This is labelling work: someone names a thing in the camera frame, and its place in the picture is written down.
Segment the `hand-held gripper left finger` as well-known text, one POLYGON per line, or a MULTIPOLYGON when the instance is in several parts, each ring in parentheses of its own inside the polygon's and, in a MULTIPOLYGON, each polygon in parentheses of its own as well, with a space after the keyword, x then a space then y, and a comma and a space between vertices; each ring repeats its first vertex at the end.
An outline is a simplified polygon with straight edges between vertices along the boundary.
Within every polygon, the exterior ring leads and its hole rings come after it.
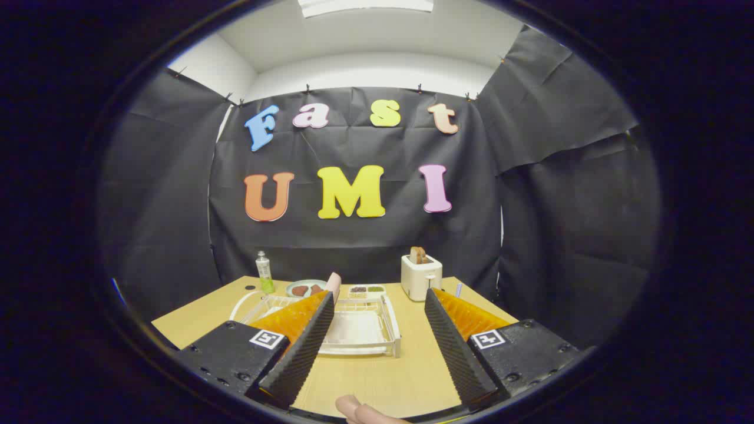
POLYGON ((250 324, 227 320, 177 353, 210 385, 286 409, 296 400, 334 317, 324 290, 250 324))

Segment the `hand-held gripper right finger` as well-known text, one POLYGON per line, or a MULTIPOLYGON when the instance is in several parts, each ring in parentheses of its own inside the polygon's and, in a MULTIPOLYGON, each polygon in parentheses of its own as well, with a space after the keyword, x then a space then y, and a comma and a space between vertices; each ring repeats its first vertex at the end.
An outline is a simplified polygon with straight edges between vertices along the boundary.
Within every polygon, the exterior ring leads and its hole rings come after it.
POLYGON ((439 288, 425 315, 461 404, 471 411, 522 394, 581 359, 536 320, 511 323, 439 288))

